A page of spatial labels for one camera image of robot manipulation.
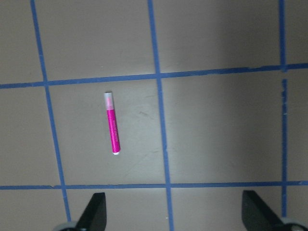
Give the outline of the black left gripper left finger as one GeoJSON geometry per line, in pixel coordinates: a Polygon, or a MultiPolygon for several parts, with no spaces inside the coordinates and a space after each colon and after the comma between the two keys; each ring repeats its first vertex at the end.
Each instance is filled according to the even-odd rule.
{"type": "Polygon", "coordinates": [[[77,231],[104,231],[106,228],[105,193],[94,193],[76,224],[77,231]]]}

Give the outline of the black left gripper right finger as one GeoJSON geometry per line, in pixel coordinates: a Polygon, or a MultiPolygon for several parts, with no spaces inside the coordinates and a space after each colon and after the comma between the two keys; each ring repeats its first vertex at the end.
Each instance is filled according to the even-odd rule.
{"type": "Polygon", "coordinates": [[[281,219],[255,191],[243,191],[241,218],[247,231],[283,231],[284,229],[281,219]]]}

